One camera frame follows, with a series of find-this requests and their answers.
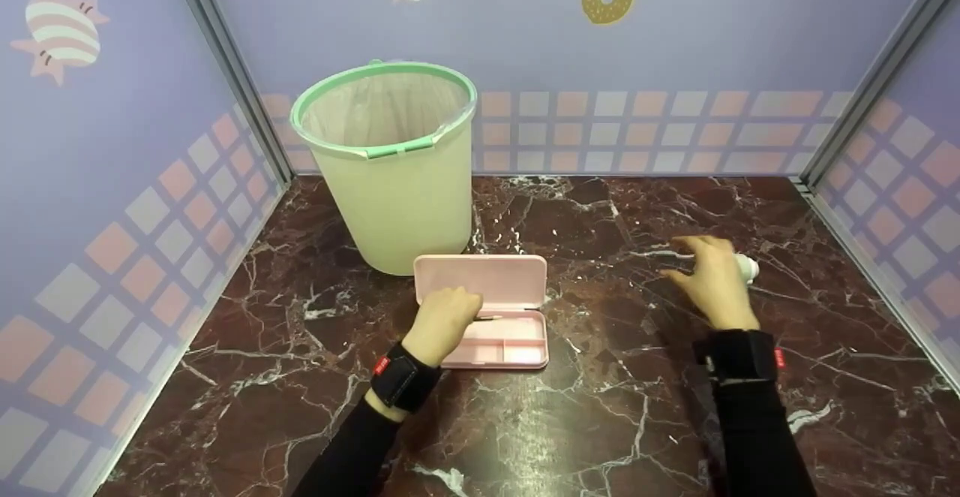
marble countertop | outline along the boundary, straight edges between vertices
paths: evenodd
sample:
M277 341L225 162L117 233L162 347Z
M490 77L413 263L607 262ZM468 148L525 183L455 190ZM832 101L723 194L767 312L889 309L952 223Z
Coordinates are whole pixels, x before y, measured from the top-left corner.
M960 402L786 179L478 178L474 253L548 261L550 363L449 372L402 429L383 495L711 495L723 449L689 344L707 330L661 267L670 236L760 264L755 312L820 496L949 495ZM325 183L299 178L100 497L281 496L417 309L364 265Z

wall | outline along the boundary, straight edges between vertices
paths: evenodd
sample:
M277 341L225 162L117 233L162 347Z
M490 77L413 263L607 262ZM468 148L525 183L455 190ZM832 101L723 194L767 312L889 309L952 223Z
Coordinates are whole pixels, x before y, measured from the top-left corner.
M960 376L960 0L950 2L820 196Z
M371 59L483 92L480 173L794 174L912 0L218 0L264 93ZM315 170L293 135L292 163Z
M89 495L279 187L185 1L0 0L0 38L0 495Z

trash can rim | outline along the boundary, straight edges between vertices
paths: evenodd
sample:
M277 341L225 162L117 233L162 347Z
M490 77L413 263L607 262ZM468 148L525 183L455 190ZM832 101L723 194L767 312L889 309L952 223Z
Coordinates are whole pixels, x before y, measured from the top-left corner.
M435 132L432 132L432 134L426 134L423 135L423 137L406 140L404 142L398 142L397 144L386 144L381 146L344 146L340 144L332 144L316 139L313 137L313 135L309 134L309 131L306 131L306 128L303 128L301 120L303 118L303 114L305 114L306 108L308 108L313 101L320 99L323 94L329 92L330 90L336 89L337 86L342 86L346 83L352 83L354 80L360 80L364 79L365 77L373 77L376 75L388 75L390 73L419 73L421 75L433 75L435 77L442 77L443 79L449 80L449 82L459 84L459 86L463 87L467 93L466 107L463 109L462 113L457 116L456 120L441 125L441 127L437 128ZM301 138L307 141L309 144L315 145L318 148L323 148L326 151L335 152L336 155L342 156L342 158L381 158L381 156L384 155L402 154L402 152L431 147L432 145L436 144L439 138L446 134L450 128L460 127L460 125L463 123L467 123L470 120L470 117L473 116L473 111L476 109L476 103L476 86L474 86L473 83L470 82L470 79L467 79L465 75L456 70L450 69L449 67L423 62L381 62L380 60L374 60L367 65L354 67L353 69L347 69L346 71L326 77L325 79L320 80L318 83L310 86L309 89L306 89L306 91L297 97L297 101L294 101L294 104L290 108L290 124L294 128L294 131L297 131L297 134L301 135Z

trash can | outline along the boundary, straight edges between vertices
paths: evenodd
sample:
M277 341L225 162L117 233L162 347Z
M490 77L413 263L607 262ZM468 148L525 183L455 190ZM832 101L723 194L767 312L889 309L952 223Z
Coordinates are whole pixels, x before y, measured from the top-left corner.
M374 60L321 80L292 106L290 123L371 267L411 276L419 255L467 246L476 101L452 69Z

black wristband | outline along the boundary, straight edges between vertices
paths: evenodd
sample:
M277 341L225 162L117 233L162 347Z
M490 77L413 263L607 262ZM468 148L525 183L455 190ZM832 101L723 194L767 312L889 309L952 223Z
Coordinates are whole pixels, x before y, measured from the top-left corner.
M425 365L398 342L377 361L370 388L387 407L415 412L430 397L442 374L440 368Z
M697 361L707 364L710 377L719 383L728 378L775 381L775 346L774 336L760 330L719 330L695 343L694 351Z

